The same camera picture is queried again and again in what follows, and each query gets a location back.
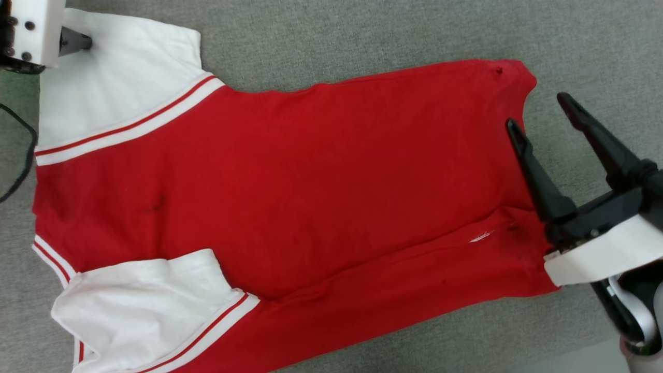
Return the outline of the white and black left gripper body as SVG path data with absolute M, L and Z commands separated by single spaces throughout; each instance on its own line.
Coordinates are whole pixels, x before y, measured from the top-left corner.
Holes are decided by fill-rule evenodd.
M 0 0 L 0 70 L 41 74 L 56 66 L 67 0 Z

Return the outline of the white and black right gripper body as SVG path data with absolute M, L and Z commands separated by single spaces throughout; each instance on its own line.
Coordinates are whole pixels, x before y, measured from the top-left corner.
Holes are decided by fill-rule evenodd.
M 663 259 L 663 170 L 545 225 L 553 252 L 544 268 L 556 286 L 604 280 Z

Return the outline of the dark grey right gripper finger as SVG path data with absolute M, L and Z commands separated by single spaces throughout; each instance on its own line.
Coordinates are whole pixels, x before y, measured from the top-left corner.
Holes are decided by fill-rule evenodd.
M 571 125 L 585 135 L 606 171 L 606 182 L 612 190 L 635 187 L 660 190 L 660 170 L 654 161 L 637 157 L 570 94 L 560 92 L 556 98 Z
M 506 128 L 540 220 L 552 223 L 575 215 L 576 205 L 559 191 L 535 158 L 533 146 L 523 128 L 513 119 L 506 122 Z

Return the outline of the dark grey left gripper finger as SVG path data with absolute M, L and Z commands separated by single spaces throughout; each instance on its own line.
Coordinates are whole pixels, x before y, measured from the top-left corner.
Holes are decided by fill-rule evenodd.
M 89 50 L 93 45 L 92 38 L 73 29 L 62 27 L 59 37 L 58 57 L 68 56 L 81 50 Z

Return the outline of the red and white shirt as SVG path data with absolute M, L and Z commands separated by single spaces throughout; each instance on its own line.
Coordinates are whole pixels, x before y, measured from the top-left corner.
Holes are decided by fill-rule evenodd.
M 523 62 L 249 93 L 195 30 L 64 21 L 93 47 L 40 79 L 33 250 L 71 373 L 266 373 L 556 291 L 506 128 Z

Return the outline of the grey felt surface cover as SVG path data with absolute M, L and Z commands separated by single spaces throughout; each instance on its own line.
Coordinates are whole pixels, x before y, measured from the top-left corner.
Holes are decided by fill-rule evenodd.
M 524 123 L 581 205 L 603 167 L 556 101 L 568 92 L 663 167 L 663 0 L 68 0 L 196 29 L 203 66 L 244 91 L 297 90 L 440 61 L 519 59 L 537 76 Z M 588 286 L 481 303 L 279 373 L 627 373 Z

